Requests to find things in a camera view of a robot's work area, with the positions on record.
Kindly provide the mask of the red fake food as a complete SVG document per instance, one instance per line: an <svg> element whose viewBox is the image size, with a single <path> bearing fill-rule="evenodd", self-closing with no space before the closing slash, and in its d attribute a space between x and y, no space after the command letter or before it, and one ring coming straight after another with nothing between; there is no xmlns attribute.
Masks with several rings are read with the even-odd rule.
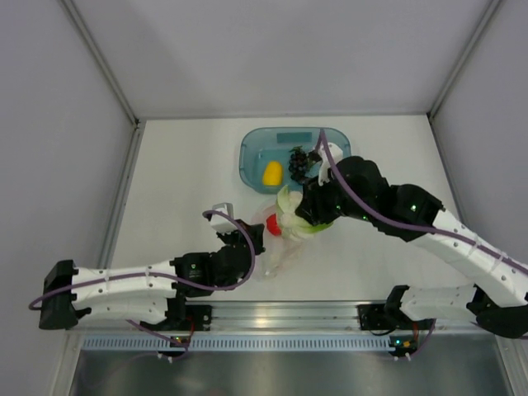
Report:
<svg viewBox="0 0 528 396"><path fill-rule="evenodd" d="M271 214L267 219L266 219L266 228L268 230L268 232L273 235L273 236L281 236L282 232L281 232L281 228L277 222L277 217L276 217L276 214Z"/></svg>

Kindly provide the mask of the clear dotted zip bag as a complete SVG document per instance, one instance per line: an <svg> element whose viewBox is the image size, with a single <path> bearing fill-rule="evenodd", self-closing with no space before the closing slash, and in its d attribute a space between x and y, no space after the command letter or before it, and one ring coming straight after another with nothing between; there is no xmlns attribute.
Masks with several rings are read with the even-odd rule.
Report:
<svg viewBox="0 0 528 396"><path fill-rule="evenodd" d="M265 201L252 217L252 224L264 224L263 246L265 252L257 256L254 276L260 281L270 280L294 266L302 256L301 241L272 234L267 219L276 213L274 200Z"/></svg>

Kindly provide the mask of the green fake lettuce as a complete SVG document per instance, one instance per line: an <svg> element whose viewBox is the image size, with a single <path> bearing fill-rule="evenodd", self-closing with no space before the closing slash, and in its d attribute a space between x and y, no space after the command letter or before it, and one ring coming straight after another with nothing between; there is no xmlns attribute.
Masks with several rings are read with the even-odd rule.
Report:
<svg viewBox="0 0 528 396"><path fill-rule="evenodd" d="M295 213L302 198L299 191L291 191L288 186L283 186L276 195L276 218L281 213Z"/></svg>

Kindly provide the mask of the white fake food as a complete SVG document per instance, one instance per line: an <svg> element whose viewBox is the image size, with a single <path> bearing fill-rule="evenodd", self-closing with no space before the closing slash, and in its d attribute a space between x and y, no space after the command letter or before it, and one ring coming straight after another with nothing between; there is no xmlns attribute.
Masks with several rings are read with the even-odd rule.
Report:
<svg viewBox="0 0 528 396"><path fill-rule="evenodd" d="M277 215L277 223L280 227L281 236L294 241L310 239L315 234L332 226L332 224L312 225L295 213L287 212Z"/></svg>

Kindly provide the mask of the dark blue fake food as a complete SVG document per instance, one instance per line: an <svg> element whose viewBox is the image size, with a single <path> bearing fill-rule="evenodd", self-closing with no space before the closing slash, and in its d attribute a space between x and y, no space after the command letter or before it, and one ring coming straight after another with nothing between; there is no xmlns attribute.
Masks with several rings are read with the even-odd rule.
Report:
<svg viewBox="0 0 528 396"><path fill-rule="evenodd" d="M306 152L301 146L290 150L288 170L292 181L304 184L312 167L321 160L316 151Z"/></svg>

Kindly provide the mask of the yellow fake food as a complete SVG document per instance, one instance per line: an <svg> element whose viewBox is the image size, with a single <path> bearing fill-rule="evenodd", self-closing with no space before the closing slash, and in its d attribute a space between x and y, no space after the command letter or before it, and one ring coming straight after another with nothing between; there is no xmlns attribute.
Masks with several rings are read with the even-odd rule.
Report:
<svg viewBox="0 0 528 396"><path fill-rule="evenodd" d="M280 186L283 182L284 170L281 163L270 161L262 174L263 186Z"/></svg>

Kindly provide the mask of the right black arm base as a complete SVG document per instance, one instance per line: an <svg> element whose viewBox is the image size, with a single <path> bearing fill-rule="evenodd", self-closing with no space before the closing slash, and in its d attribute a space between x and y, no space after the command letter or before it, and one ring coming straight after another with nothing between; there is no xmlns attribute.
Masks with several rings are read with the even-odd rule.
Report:
<svg viewBox="0 0 528 396"><path fill-rule="evenodd" d="M357 306L357 313L362 331L384 336L396 330L384 311L384 304L360 304Z"/></svg>

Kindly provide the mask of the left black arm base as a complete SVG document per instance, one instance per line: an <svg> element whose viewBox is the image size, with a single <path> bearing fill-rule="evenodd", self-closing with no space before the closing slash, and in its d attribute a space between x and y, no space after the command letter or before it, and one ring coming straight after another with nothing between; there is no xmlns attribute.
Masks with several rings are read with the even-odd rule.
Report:
<svg viewBox="0 0 528 396"><path fill-rule="evenodd" d="M187 305L180 304L169 309L168 329L171 331L198 332L210 330L213 309L208 304Z"/></svg>

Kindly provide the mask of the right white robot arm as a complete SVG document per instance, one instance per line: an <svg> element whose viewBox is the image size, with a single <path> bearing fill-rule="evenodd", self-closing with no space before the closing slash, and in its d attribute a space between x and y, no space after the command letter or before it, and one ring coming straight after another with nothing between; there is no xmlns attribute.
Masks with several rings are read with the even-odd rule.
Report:
<svg viewBox="0 0 528 396"><path fill-rule="evenodd" d="M437 289L396 285L383 307L393 327L443 319L476 323L505 338L527 334L527 266L481 239L420 186L389 184L374 162L344 158L328 169L325 181L306 180L295 213L312 225L340 217L364 220L440 258L469 280Z"/></svg>

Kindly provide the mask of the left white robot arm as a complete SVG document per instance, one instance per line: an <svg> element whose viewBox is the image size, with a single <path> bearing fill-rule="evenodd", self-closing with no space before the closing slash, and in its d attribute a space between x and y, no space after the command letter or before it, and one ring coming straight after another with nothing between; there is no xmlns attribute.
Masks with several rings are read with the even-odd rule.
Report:
<svg viewBox="0 0 528 396"><path fill-rule="evenodd" d="M231 291L247 279L265 251L264 224L243 221L219 234L216 252L191 252L144 267L112 271L57 262L35 302L42 330L66 330L96 321L131 320L151 331L182 328L186 302Z"/></svg>

